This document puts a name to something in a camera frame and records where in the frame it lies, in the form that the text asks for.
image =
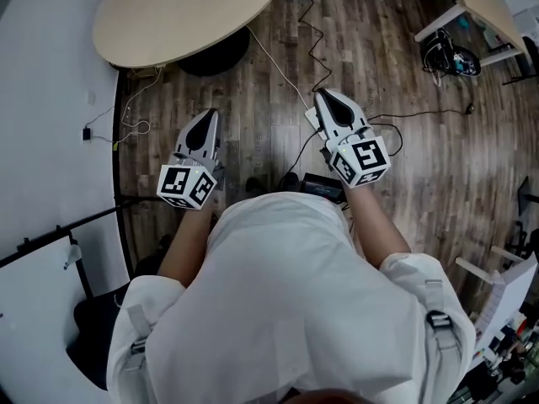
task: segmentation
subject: floor plank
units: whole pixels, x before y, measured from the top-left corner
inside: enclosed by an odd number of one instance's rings
[[[515,193],[530,175],[539,192],[539,94],[533,80],[502,87],[516,73],[514,61],[485,67],[471,80],[445,77],[433,84],[422,71],[414,34],[452,5],[452,0],[313,0],[306,21],[324,32],[314,55],[331,75],[323,87],[353,98],[369,116],[412,114],[433,109],[463,111],[474,96],[473,115],[455,112],[412,118],[380,118],[397,125],[403,149],[392,158],[392,169],[375,190],[412,248],[438,258],[469,309],[477,308],[485,286],[455,264],[461,256],[486,269],[499,259],[488,255],[491,245],[502,247],[514,230]],[[307,53],[318,34],[299,16],[309,0],[274,0],[249,26],[308,104],[312,87],[327,71]],[[477,26],[448,25],[454,41],[487,55]],[[131,79],[131,92],[151,78]],[[154,195],[159,166],[167,161],[180,129],[205,108],[223,115],[221,159],[228,168],[225,190],[217,208],[244,198],[243,185],[255,176],[272,189],[312,134],[296,92],[251,40],[246,56],[230,71],[216,77],[192,77],[175,65],[164,70],[157,84],[137,97],[128,113],[131,123],[147,120],[152,132],[120,144],[122,194]],[[377,125],[387,149],[399,141],[395,131]],[[129,128],[122,127],[124,136]],[[315,136],[296,171],[328,175]],[[524,221],[537,227],[537,205]],[[181,212],[167,205],[138,205],[126,215],[126,233],[134,261],[173,234]]]

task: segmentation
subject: black device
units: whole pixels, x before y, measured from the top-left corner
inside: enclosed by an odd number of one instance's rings
[[[89,141],[92,137],[92,131],[89,127],[84,127],[83,129],[83,141]]]
[[[346,202],[343,184],[338,179],[321,177],[313,173],[306,173],[303,177],[300,192],[322,196],[335,204]]]

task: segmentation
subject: black cable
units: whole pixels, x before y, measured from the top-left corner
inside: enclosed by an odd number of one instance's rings
[[[283,180],[286,178],[286,175],[288,175],[291,170],[294,168],[295,165],[297,165],[297,163],[300,161],[300,157],[302,156],[302,153],[303,153],[303,150],[305,150],[305,147],[307,146],[307,144],[309,143],[309,141],[315,136],[317,135],[320,131],[322,131],[321,129],[318,129],[317,131],[315,131],[312,135],[310,135],[307,140],[305,141],[305,143],[303,144],[302,146],[302,149],[300,150],[300,153],[297,155],[297,159],[296,161],[294,162],[294,164],[290,167],[290,169],[288,169],[288,171],[283,175],[283,178],[280,179],[279,181],[279,184],[277,184],[277,189],[280,190],[280,185],[283,184]]]
[[[468,89],[468,95],[470,96],[470,103],[473,104],[475,102],[475,94],[473,93],[473,86],[472,86],[472,78],[471,77],[459,77],[463,82],[464,85],[466,85]]]
[[[455,113],[460,114],[460,115],[466,115],[465,113],[463,113],[461,111],[457,111],[455,109],[443,109],[443,110],[439,110],[439,111],[422,111],[422,112],[416,112],[415,114],[407,114],[407,115],[379,114],[379,115],[376,115],[374,117],[369,117],[367,119],[367,121],[371,121],[371,120],[374,120],[374,119],[380,118],[380,117],[408,118],[408,117],[415,117],[416,115],[444,114],[446,112],[455,112]],[[398,137],[399,137],[399,139],[401,141],[401,145],[398,147],[398,149],[393,154],[390,154],[389,157],[396,156],[403,149],[403,147],[404,147],[403,134],[401,133],[400,129],[397,126],[389,124],[389,123],[371,123],[371,125],[387,125],[389,127],[392,127],[393,129],[395,129],[395,131],[397,132],[397,135],[398,135]]]
[[[309,24],[307,21],[304,21],[303,19],[305,18],[305,16],[309,13],[309,11],[311,10],[312,6],[314,6],[314,0],[311,0],[311,4],[310,6],[307,8],[307,10],[303,13],[303,15],[297,20],[298,23],[302,23],[302,24],[305,24],[305,25],[308,25],[309,27],[311,27],[311,29],[315,30],[316,32],[318,32],[320,34],[320,36],[318,37],[317,41],[314,42],[314,45],[312,46],[312,48],[309,50],[309,52],[307,53],[310,57],[312,57],[314,60],[318,61],[318,64],[320,66],[322,66],[324,69],[326,69],[328,71],[328,74],[323,77],[320,81],[318,81],[316,84],[314,84],[314,87],[312,88],[312,92],[314,93],[317,89],[317,87],[322,83],[324,82],[326,79],[329,78],[329,75],[331,75],[333,73],[333,71],[327,67],[325,64],[323,64],[317,57],[315,57],[313,55],[313,51],[314,49],[317,47],[318,45],[318,42],[320,40],[323,39],[323,31],[320,30],[320,29],[317,29],[314,25],[312,24]]]
[[[389,157],[396,156],[399,152],[401,152],[401,150],[403,149],[403,146],[404,146],[404,140],[403,140],[403,134],[401,133],[400,129],[397,126],[391,125],[389,123],[371,123],[371,125],[388,125],[389,127],[392,127],[393,129],[395,129],[397,131],[398,137],[401,140],[401,145],[398,147],[398,149],[393,154],[390,154]]]
[[[458,111],[456,109],[444,109],[444,110],[439,110],[439,111],[421,111],[421,112],[416,112],[415,114],[407,114],[407,115],[378,114],[378,115],[376,115],[374,117],[369,117],[367,119],[367,121],[371,121],[371,120],[374,120],[374,119],[380,118],[380,117],[408,118],[408,117],[415,117],[416,115],[444,114],[446,112],[455,112],[455,113],[460,114],[460,115],[465,115],[462,111]]]

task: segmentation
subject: desk leg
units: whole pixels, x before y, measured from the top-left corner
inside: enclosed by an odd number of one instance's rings
[[[473,263],[469,263],[463,258],[456,258],[455,263],[462,266],[466,271],[472,273],[476,277],[479,277],[481,280],[486,281],[489,284],[493,283],[492,276],[487,271],[483,271],[479,267],[475,266]]]
[[[519,54],[522,54],[522,51],[520,50],[506,50],[504,52],[500,52],[499,54],[494,54],[493,56],[483,58],[481,60],[481,67],[488,66],[489,64],[497,63],[498,61],[505,60],[506,58],[511,58],[514,56],[518,56]]]
[[[462,15],[464,12],[466,12],[466,8],[464,8],[464,6],[461,6],[460,4],[456,4],[446,13],[441,15],[438,19],[434,20],[432,23],[422,29],[419,33],[417,33],[414,36],[414,40],[416,42],[422,42],[428,36],[432,35],[437,29],[440,29],[441,27],[455,19],[457,16]]]

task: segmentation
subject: table leg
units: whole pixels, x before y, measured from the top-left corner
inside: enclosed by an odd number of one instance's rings
[[[481,60],[481,67],[488,66],[489,64],[497,63],[498,61],[505,60],[506,58],[511,58],[514,56],[518,56],[519,54],[522,54],[522,51],[520,50],[506,50],[504,52],[500,52],[499,54],[494,54],[493,56],[483,58]]]
[[[531,194],[530,179],[524,178],[524,182],[520,185],[516,192],[519,202],[519,217],[524,213],[530,202],[539,204],[539,196]]]
[[[427,25],[424,29],[422,29],[419,33],[417,33],[414,36],[414,40],[416,42],[422,42],[425,40],[428,36],[432,35],[437,29],[440,29],[453,19],[455,19],[457,16],[462,15],[464,12],[466,12],[466,8],[464,6],[461,6],[460,4],[456,4],[451,9],[449,9],[446,13],[441,15],[438,19],[435,19],[432,23]]]
[[[479,277],[481,280],[492,284],[493,282],[492,276],[487,271],[483,271],[479,267],[475,266],[473,263],[469,263],[467,260],[463,258],[456,258],[455,263],[463,267],[466,271],[472,273],[476,277]]]

